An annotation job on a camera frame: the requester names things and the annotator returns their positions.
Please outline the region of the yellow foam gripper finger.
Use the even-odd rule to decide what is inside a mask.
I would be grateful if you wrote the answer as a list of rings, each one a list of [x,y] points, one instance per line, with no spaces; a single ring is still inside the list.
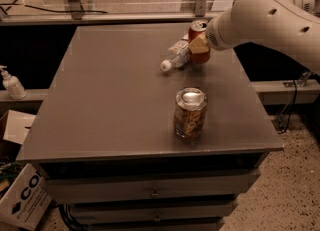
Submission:
[[[192,54],[202,54],[210,50],[206,35],[204,32],[200,34],[192,34],[189,42],[189,49]]]

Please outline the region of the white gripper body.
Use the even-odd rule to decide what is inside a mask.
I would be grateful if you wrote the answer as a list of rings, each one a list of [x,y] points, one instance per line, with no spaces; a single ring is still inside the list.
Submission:
[[[245,42],[232,23],[230,9],[212,18],[207,24],[205,34],[208,45],[219,51],[234,48]]]

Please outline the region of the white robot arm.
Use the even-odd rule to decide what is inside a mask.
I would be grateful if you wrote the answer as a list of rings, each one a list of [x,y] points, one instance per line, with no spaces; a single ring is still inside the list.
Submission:
[[[320,74],[320,20],[315,0],[236,0],[192,39],[193,54],[252,42],[279,51]]]

